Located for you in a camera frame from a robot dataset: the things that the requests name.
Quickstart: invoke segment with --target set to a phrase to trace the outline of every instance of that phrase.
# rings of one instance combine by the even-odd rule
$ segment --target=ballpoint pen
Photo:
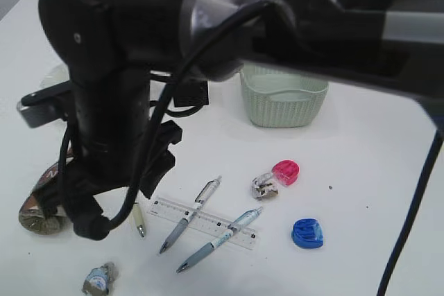
[[[140,210],[139,204],[137,202],[133,205],[133,218],[134,223],[136,224],[137,231],[141,237],[146,236],[146,227],[144,217],[142,215],[142,211]]]
[[[185,212],[183,218],[179,221],[176,228],[169,234],[160,248],[159,253],[165,252],[169,249],[174,242],[179,238],[179,236],[184,232],[187,228],[188,224],[193,220],[196,213],[203,207],[203,205],[207,202],[210,196],[217,189],[219,184],[221,183],[222,176],[217,177],[215,180],[208,182],[202,191],[199,193],[197,198],[194,200],[193,211],[190,213],[188,211]]]
[[[259,207],[258,209],[253,209],[251,211],[246,211],[240,217],[238,217],[233,223],[231,223],[227,229],[220,235],[218,238],[215,238],[213,241],[205,244],[202,248],[191,255],[187,260],[183,262],[182,265],[176,270],[177,273],[180,273],[188,268],[196,265],[199,261],[204,259],[210,253],[215,251],[219,246],[224,244],[230,237],[237,234],[241,229],[249,225],[252,221],[254,221],[262,212],[264,208]]]

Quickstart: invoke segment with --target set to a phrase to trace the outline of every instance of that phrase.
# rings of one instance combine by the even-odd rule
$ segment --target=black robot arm
[[[34,127],[68,122],[58,191],[34,195],[48,214],[63,205],[80,236],[106,237],[173,167],[181,129],[160,123],[179,84],[225,80],[245,61],[410,96],[444,128],[442,1],[40,0],[39,14],[70,80],[20,105]],[[171,77],[148,119],[153,70]],[[92,196],[121,186],[109,220]]]

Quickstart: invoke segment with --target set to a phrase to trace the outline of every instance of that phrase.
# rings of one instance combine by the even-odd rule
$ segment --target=pink plastic object
[[[286,159],[276,164],[271,171],[281,184],[289,186],[298,179],[299,165]]]

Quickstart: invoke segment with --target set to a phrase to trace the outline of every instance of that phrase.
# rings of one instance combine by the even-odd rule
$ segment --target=blue tape dispenser
[[[324,245],[321,225],[314,218],[303,218],[296,221],[291,237],[297,246],[304,249],[316,249]]]

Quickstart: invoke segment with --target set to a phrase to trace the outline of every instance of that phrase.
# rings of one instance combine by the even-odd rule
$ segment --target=plastic ruler
[[[183,204],[179,204],[165,198],[156,197],[148,212],[154,216],[177,223],[187,211],[190,214],[194,210],[191,207]],[[231,221],[224,218],[219,218],[218,216],[205,213],[204,211],[198,211],[188,228],[217,237],[220,236],[225,229],[227,229],[230,223]],[[256,244],[256,240],[257,232],[254,229],[245,228],[231,237],[228,241],[252,250]]]

